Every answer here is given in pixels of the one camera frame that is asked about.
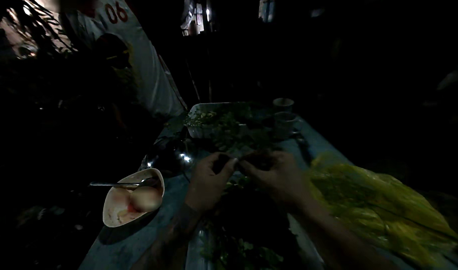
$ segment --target jersey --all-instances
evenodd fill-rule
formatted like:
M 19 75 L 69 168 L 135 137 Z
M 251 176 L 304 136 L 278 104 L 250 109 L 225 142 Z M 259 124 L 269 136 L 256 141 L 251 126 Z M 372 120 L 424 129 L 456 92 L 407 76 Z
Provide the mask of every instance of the jersey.
M 113 66 L 116 74 L 125 71 L 134 84 L 137 101 L 154 117 L 173 117 L 181 114 L 186 105 L 172 79 L 169 69 L 157 54 L 155 47 L 136 16 L 124 0 L 100 0 L 94 17 L 80 11 L 66 16 L 76 36 L 92 51 L 98 50 L 107 34 L 116 36 L 123 42 L 127 56 L 126 66 Z

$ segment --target spoon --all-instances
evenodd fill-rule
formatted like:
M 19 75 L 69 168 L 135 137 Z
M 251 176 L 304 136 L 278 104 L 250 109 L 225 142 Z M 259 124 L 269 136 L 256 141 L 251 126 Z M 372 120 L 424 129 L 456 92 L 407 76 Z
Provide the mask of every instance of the spoon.
M 113 186 L 113 187 L 115 186 L 115 187 L 116 187 L 116 186 L 121 186 L 121 185 L 122 185 L 122 186 L 123 186 L 123 185 L 124 185 L 124 186 L 125 186 L 125 185 L 129 185 L 129 186 L 130 186 L 130 185 L 131 185 L 131 186 L 132 186 L 132 185 L 136 185 L 136 186 L 138 186 L 138 187 L 139 187 L 139 186 L 140 186 L 140 187 L 141 187 L 141 186 L 145 186 L 145 187 L 147 186 L 147 187 L 148 187 L 148 186 L 153 186 L 155 183 L 157 183 L 156 181 L 158 181 L 158 180 L 159 180 L 159 178 L 150 177 L 150 178 L 143 179 L 141 182 L 136 182 L 136 183 L 109 183 L 109 182 L 95 182 L 95 181 L 94 181 L 94 182 L 91 182 L 89 185 L 90 185 L 90 186 L 91 186 L 91 185 L 92 185 L 92 186 L 99 186 L 99 187 L 100 187 L 100 186 L 101 186 L 101 187 L 102 187 L 102 186 L 106 186 L 106 187 L 107 187 L 107 186 L 108 186 L 108 187 L 109 187 L 109 186 Z

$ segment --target hand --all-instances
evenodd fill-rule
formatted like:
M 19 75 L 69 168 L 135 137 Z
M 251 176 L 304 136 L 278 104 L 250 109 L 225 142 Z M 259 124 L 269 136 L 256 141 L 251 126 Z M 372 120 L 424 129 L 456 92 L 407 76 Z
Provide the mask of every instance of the hand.
M 269 171 L 257 169 L 248 161 L 240 161 L 244 174 L 257 181 L 273 199 L 286 206 L 298 206 L 310 194 L 302 183 L 300 169 L 292 154 L 274 151 L 269 154 L 273 164 Z
M 185 203 L 197 212 L 203 213 L 214 207 L 221 198 L 227 180 L 234 173 L 237 159 L 230 159 L 218 175 L 214 173 L 214 162 L 221 154 L 216 152 L 203 158 L 194 169 Z

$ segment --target white cup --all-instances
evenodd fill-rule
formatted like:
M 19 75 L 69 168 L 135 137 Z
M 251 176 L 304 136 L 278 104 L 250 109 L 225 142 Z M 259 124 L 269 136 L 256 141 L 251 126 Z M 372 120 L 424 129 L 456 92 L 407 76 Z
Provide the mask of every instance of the white cup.
M 297 114 L 288 112 L 278 112 L 274 114 L 273 136 L 278 140 L 286 140 L 294 134 L 296 123 L 302 124 L 302 120 L 297 119 Z
M 294 105 L 294 101 L 291 99 L 286 99 L 286 98 L 276 98 L 272 101 L 272 104 L 274 104 L 274 108 L 276 111 L 292 111 L 292 105 Z

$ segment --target number 06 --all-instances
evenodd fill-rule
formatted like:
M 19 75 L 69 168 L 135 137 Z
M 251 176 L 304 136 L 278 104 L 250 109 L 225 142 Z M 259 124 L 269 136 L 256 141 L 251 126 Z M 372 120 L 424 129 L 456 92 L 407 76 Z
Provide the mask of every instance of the number 06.
M 126 22 L 128 18 L 127 12 L 119 6 L 119 2 L 117 1 L 116 1 L 116 9 L 117 9 L 117 15 L 116 15 L 116 12 L 114 11 L 114 8 L 110 4 L 106 4 L 106 14 L 107 14 L 107 17 L 109 18 L 109 21 L 113 24 L 116 24 L 118 21 L 118 17 L 119 17 L 121 21 Z

